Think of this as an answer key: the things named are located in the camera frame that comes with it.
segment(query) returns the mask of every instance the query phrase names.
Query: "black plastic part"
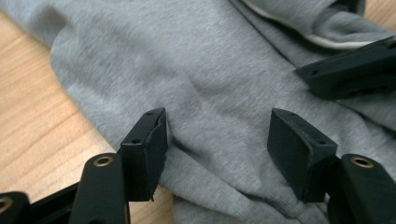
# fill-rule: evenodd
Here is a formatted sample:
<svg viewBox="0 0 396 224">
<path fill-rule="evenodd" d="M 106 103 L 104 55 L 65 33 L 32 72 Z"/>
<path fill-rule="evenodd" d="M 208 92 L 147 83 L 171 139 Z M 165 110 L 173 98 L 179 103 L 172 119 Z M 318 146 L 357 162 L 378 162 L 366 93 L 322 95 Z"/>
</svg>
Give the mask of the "black plastic part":
<svg viewBox="0 0 396 224">
<path fill-rule="evenodd" d="M 165 109 L 146 112 L 122 141 L 118 151 L 122 158 L 128 201 L 153 200 L 167 149 Z"/>
<path fill-rule="evenodd" d="M 68 222 L 78 189 L 78 183 L 32 203 L 31 223 L 65 224 Z"/>
<path fill-rule="evenodd" d="M 327 100 L 396 90 L 396 39 L 298 68 L 296 73 L 318 97 Z"/>
<path fill-rule="evenodd" d="M 268 151 L 297 198 L 322 202 L 324 173 L 337 144 L 297 114 L 273 108 Z"/>
<path fill-rule="evenodd" d="M 104 153 L 84 166 L 70 224 L 130 223 L 120 155 Z"/>
<path fill-rule="evenodd" d="M 30 211 L 29 199 L 22 192 L 0 194 L 0 223 L 22 224 L 27 220 Z"/>
<path fill-rule="evenodd" d="M 341 159 L 340 184 L 354 223 L 396 223 L 396 184 L 381 164 L 346 154 Z"/>
</svg>

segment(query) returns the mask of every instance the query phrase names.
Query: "gray fabric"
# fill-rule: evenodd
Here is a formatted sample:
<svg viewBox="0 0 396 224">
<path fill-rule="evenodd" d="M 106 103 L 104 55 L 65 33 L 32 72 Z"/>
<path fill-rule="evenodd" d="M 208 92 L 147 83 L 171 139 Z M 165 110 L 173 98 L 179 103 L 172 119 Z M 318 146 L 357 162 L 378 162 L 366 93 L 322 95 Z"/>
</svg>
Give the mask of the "gray fabric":
<svg viewBox="0 0 396 224">
<path fill-rule="evenodd" d="M 301 67 L 310 63 L 317 62 L 328 58 L 336 53 L 342 51 L 337 49 L 318 48 L 315 44 L 307 41 L 304 38 L 296 38 L 298 34 L 286 27 L 279 26 L 278 23 L 268 21 L 252 10 L 249 10 L 239 0 L 231 0 L 236 8 L 251 22 L 251 24 L 265 37 L 270 43 L 281 53 L 290 63 L 295 67 Z M 359 37 L 362 32 L 359 28 L 364 30 L 364 26 L 359 26 L 356 22 L 357 35 Z M 389 32 L 379 33 L 379 35 L 388 35 Z M 370 118 L 372 121 L 396 131 L 396 117 L 393 111 L 396 111 L 396 98 L 394 93 L 390 94 L 376 94 L 370 96 L 363 96 L 349 100 L 340 100 L 338 103 L 345 105 L 351 109 L 362 113 L 364 116 Z"/>
<path fill-rule="evenodd" d="M 307 119 L 339 155 L 374 157 L 396 178 L 395 133 L 316 98 L 293 74 L 335 51 L 266 20 L 260 33 L 228 1 L 0 6 L 51 46 L 64 88 L 114 148 L 145 111 L 166 108 L 172 140 L 161 183 L 177 196 L 177 223 L 328 223 L 325 204 L 298 202 L 268 155 L 272 107 Z"/>
<path fill-rule="evenodd" d="M 393 36 L 392 32 L 374 22 L 348 12 L 362 12 L 364 1 L 242 1 L 264 18 L 289 26 L 306 39 L 325 48 L 355 49 Z"/>
</svg>

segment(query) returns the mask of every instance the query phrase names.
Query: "white fabric trim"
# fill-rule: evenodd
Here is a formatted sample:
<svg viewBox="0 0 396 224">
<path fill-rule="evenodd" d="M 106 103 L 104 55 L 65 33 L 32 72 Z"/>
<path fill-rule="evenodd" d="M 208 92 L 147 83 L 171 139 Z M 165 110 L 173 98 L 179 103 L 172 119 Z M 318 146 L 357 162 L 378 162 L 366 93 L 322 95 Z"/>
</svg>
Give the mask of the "white fabric trim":
<svg viewBox="0 0 396 224">
<path fill-rule="evenodd" d="M 285 20 L 284 18 L 280 18 L 278 16 L 274 16 L 264 10 L 262 10 L 262 8 L 257 7 L 256 5 L 254 5 L 253 3 L 251 3 L 249 0 L 242 0 L 248 7 L 250 7 L 253 11 L 255 11 L 257 14 L 273 20 L 273 21 L 277 21 L 293 30 L 296 30 L 291 23 L 289 23 L 287 20 Z M 316 44 L 316 45 L 320 45 L 324 48 L 328 48 L 328 49 L 358 49 L 361 48 L 365 45 L 371 44 L 373 43 L 373 41 L 357 41 L 357 42 L 343 42 L 343 43 L 339 43 L 339 42 L 334 42 L 333 40 L 318 36 L 318 35 L 309 35 L 309 34 L 305 34 L 302 33 L 299 30 L 296 30 L 300 35 L 302 35 L 305 39 L 309 40 L 310 42 Z"/>
</svg>

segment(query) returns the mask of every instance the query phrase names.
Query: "clothing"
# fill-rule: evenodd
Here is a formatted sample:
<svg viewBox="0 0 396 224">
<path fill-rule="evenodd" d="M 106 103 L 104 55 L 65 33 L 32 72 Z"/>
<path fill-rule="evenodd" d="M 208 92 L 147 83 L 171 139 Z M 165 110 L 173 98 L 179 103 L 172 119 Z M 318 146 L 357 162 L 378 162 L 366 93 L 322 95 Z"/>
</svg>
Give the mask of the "clothing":
<svg viewBox="0 0 396 224">
<path fill-rule="evenodd" d="M 292 1 L 298 10 L 287 0 L 265 2 L 279 18 L 309 11 L 290 26 L 333 43 L 392 35 L 333 0 Z M 269 157 L 273 107 L 313 124 L 339 145 L 339 155 L 373 158 L 396 179 L 394 118 L 372 113 L 376 105 L 365 99 L 321 100 L 293 73 L 340 52 L 340 45 L 312 44 L 243 2 L 3 0 L 0 6 L 51 47 L 64 88 L 115 149 L 144 112 L 166 108 L 170 147 L 161 184 L 176 195 L 177 223 L 328 223 L 325 204 L 298 202 Z M 360 25 L 349 24 L 348 37 L 340 33 L 343 18 Z M 381 113 L 392 113 L 394 98 L 373 97 Z"/>
</svg>

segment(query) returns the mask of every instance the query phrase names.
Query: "wooden table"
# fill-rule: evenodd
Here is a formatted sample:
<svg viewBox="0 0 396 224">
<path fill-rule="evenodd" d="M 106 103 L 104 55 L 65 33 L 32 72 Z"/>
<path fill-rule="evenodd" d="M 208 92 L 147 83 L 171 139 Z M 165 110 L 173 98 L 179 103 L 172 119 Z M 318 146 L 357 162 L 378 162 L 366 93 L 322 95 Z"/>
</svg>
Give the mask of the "wooden table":
<svg viewBox="0 0 396 224">
<path fill-rule="evenodd" d="M 396 32 L 396 1 L 369 0 L 368 18 Z M 113 149 L 62 89 L 50 49 L 0 11 L 0 192 L 35 202 L 79 181 L 90 157 Z M 133 203 L 133 223 L 173 223 L 172 195 Z"/>
</svg>

